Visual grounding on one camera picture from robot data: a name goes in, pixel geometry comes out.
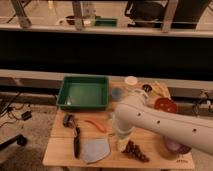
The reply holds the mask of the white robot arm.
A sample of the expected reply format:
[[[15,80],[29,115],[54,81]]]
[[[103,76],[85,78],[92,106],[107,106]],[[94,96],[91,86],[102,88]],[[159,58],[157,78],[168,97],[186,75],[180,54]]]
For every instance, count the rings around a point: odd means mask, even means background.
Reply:
[[[147,99],[147,94],[132,93],[115,106],[113,128],[120,138],[137,127],[213,155],[212,120],[155,110]]]

